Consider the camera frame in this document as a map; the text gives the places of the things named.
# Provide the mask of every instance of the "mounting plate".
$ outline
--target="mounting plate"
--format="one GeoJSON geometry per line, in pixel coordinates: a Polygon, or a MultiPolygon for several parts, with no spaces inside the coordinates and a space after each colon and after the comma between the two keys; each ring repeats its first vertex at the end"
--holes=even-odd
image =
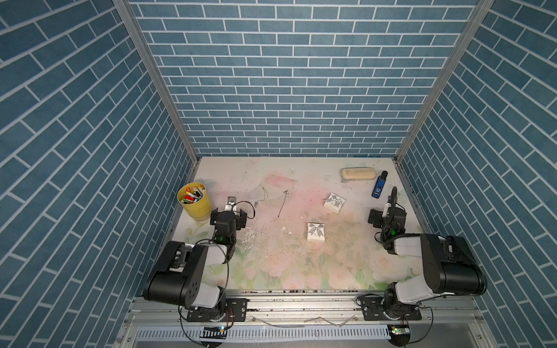
{"type": "MultiPolygon", "coordinates": [[[[362,313],[364,314],[365,321],[379,321],[379,320],[395,320],[388,317],[383,311],[383,306],[381,301],[383,299],[379,297],[364,297],[361,299],[362,302],[362,313]]],[[[409,315],[406,316],[406,320],[421,320],[422,314],[419,309],[412,310],[409,315]]]]}
{"type": "MultiPolygon", "coordinates": [[[[232,309],[234,321],[246,321],[246,308],[247,299],[246,298],[227,298],[226,308],[232,309]]],[[[210,318],[207,317],[206,313],[200,309],[193,309],[188,312],[187,320],[188,322],[210,322],[210,318]]],[[[226,322],[226,315],[218,322],[226,322]]]]}

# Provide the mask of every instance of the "blue device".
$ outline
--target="blue device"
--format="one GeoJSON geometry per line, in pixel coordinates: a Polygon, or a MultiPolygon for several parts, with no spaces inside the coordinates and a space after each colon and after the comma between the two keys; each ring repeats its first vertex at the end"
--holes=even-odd
{"type": "Polygon", "coordinates": [[[377,178],[377,181],[375,182],[375,187],[373,188],[373,193],[372,193],[373,198],[379,198],[379,196],[381,195],[381,191],[383,191],[383,187],[385,186],[387,174],[388,174],[387,171],[384,170],[381,173],[381,176],[377,178]]]}

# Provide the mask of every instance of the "aluminum frame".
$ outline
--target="aluminum frame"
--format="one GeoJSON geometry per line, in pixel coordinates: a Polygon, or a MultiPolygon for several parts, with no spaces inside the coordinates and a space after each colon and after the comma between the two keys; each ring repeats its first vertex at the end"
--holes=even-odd
{"type": "MultiPolygon", "coordinates": [[[[361,324],[392,324],[399,321],[364,321],[361,308],[354,299],[369,292],[360,291],[235,291],[226,292],[228,298],[247,298],[245,322],[235,322],[236,326],[259,327],[261,320],[274,325],[323,325],[324,320],[340,324],[350,319],[343,327],[361,324]]],[[[474,335],[480,348],[496,347],[487,329],[484,319],[472,296],[435,298],[424,301],[424,306],[431,306],[434,323],[466,324],[470,334],[474,335]]],[[[422,320],[411,324],[431,322],[428,309],[422,310],[422,320]]],[[[199,323],[182,323],[184,327],[199,326],[199,323]]],[[[133,299],[130,311],[124,320],[119,335],[122,348],[131,348],[139,328],[153,326],[180,326],[178,308],[175,305],[146,301],[142,297],[133,299]]]]}
{"type": "Polygon", "coordinates": [[[495,0],[478,0],[476,7],[470,14],[468,22],[466,22],[462,33],[458,36],[458,39],[456,40],[451,53],[447,57],[445,65],[443,65],[439,76],[433,83],[431,91],[429,91],[429,94],[426,96],[422,107],[416,115],[414,123],[412,123],[412,125],[410,126],[408,134],[402,141],[402,144],[400,145],[394,156],[395,160],[397,160],[398,162],[401,162],[403,160],[404,156],[408,152],[408,149],[410,149],[412,142],[418,135],[420,128],[422,128],[423,124],[426,122],[427,117],[429,117],[429,113],[439,99],[441,92],[447,85],[447,82],[451,78],[452,73],[455,71],[458,63],[460,62],[460,59],[466,52],[468,45],[474,38],[474,35],[478,31],[480,24],[486,17],[494,1],[495,0]]]}
{"type": "Polygon", "coordinates": [[[199,162],[199,156],[197,155],[196,149],[192,144],[191,139],[184,127],[184,122],[180,117],[178,109],[176,109],[176,104],[172,100],[170,96],[170,92],[168,91],[167,84],[164,82],[163,76],[160,74],[160,70],[157,67],[157,63],[155,62],[155,58],[149,49],[149,45],[141,32],[141,28],[139,27],[139,22],[137,18],[135,18],[135,14],[131,8],[131,5],[128,0],[113,0],[114,6],[122,18],[122,22],[124,26],[128,30],[128,34],[131,37],[131,40],[134,42],[135,48],[141,58],[141,61],[145,65],[147,69],[147,73],[153,80],[153,85],[157,90],[160,99],[162,100],[164,107],[170,116],[172,124],[176,128],[182,143],[186,151],[188,152],[189,156],[192,158],[193,164],[197,165],[199,162]]]}

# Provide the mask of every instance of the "white object in gripper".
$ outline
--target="white object in gripper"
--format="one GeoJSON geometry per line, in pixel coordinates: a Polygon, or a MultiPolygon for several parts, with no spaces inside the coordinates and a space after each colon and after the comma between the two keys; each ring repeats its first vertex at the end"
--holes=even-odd
{"type": "Polygon", "coordinates": [[[325,200],[324,207],[338,214],[340,208],[343,207],[344,202],[346,202],[346,199],[334,193],[331,193],[329,197],[325,200]]]}
{"type": "Polygon", "coordinates": [[[325,225],[322,223],[307,223],[307,240],[308,241],[325,241],[325,225]]]}

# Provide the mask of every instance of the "white vent grille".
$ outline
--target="white vent grille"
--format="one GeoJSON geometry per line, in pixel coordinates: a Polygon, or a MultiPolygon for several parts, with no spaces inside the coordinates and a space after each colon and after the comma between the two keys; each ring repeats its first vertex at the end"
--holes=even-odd
{"type": "MultiPolygon", "coordinates": [[[[192,339],[205,342],[250,343],[250,342],[286,342],[306,340],[389,340],[386,325],[347,325],[334,327],[330,325],[312,325],[301,328],[283,329],[267,325],[235,326],[229,329],[226,338],[218,332],[206,331],[203,326],[184,327],[185,333],[192,339]]],[[[175,326],[140,327],[136,341],[188,341],[182,329],[175,326]]]]}

